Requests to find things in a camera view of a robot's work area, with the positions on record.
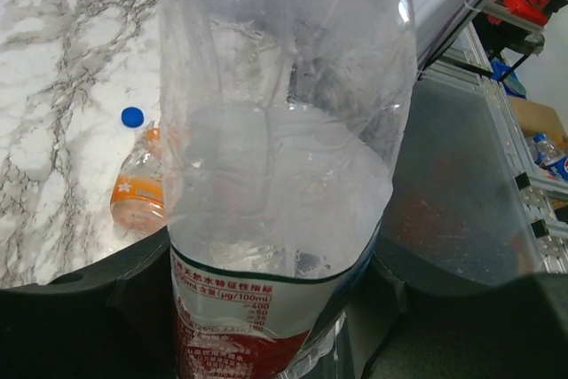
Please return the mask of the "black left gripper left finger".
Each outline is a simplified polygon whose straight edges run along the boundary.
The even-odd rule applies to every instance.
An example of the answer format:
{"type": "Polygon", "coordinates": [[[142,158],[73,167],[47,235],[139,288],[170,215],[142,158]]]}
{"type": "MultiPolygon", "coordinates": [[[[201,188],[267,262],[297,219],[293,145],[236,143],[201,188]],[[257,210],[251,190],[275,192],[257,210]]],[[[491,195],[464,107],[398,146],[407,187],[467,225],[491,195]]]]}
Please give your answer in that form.
{"type": "Polygon", "coordinates": [[[3,378],[173,378],[165,229],[45,284],[1,292],[3,378]]]}

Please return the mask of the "blue bottle cap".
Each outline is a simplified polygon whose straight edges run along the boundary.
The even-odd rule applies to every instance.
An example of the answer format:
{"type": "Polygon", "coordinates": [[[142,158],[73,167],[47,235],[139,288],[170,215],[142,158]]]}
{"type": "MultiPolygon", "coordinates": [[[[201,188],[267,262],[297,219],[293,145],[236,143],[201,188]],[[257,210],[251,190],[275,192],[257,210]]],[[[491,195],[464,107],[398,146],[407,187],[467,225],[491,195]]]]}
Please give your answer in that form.
{"type": "Polygon", "coordinates": [[[145,116],[138,107],[125,107],[121,112],[122,124],[131,129],[136,129],[144,124],[145,116]]]}

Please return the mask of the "crushed bottle orange label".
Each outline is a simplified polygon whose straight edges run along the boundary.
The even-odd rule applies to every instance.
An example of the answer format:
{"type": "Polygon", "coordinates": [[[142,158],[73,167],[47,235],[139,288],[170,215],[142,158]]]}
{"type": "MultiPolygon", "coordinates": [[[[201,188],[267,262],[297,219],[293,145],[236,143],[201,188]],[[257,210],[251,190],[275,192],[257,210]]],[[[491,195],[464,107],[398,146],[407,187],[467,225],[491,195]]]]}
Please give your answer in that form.
{"type": "Polygon", "coordinates": [[[160,127],[152,121],[138,135],[114,182],[110,198],[114,222],[140,236],[162,229],[167,222],[162,179],[160,127]]]}

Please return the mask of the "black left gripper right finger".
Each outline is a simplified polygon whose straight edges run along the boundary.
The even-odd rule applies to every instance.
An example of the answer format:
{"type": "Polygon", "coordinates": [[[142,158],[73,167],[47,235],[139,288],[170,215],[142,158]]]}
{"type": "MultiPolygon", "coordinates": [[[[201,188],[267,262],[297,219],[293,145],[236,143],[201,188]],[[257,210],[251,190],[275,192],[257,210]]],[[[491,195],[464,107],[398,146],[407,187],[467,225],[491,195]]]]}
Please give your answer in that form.
{"type": "Polygon", "coordinates": [[[357,378],[564,378],[567,278],[529,225],[386,218],[348,307],[357,378]]]}

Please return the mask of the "small bottle red label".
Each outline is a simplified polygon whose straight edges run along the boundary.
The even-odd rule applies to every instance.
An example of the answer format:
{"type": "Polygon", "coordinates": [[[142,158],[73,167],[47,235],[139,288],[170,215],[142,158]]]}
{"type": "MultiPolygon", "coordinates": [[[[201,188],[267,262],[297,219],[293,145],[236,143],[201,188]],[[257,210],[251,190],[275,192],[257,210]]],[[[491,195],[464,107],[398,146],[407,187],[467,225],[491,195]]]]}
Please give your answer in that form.
{"type": "Polygon", "coordinates": [[[331,349],[392,194],[409,0],[159,0],[180,378],[298,378],[331,349]]]}

